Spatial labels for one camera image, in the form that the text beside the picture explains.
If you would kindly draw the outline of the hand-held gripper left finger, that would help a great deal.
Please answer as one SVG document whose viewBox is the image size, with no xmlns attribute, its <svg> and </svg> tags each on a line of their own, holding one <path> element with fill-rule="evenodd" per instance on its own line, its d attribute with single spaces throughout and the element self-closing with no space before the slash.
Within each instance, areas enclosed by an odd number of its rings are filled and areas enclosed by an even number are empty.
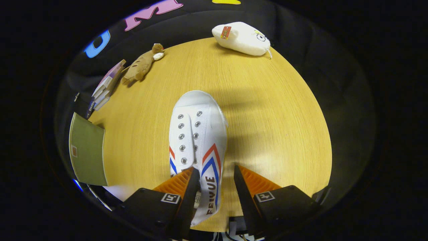
<svg viewBox="0 0 428 241">
<path fill-rule="evenodd" d="M 188 238 L 199 171 L 185 169 L 154 189 L 139 188 L 120 205 L 120 217 L 156 241 Z"/>
</svg>

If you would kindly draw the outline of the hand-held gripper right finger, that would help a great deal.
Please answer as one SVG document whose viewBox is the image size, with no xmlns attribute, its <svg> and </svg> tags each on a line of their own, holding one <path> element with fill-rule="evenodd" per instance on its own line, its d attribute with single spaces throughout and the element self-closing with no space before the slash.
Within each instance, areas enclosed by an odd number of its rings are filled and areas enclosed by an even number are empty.
<svg viewBox="0 0 428 241">
<path fill-rule="evenodd" d="M 281 187 L 240 165 L 234 167 L 234 183 L 248 234 L 256 239 L 279 239 L 321 211 L 295 185 Z"/>
</svg>

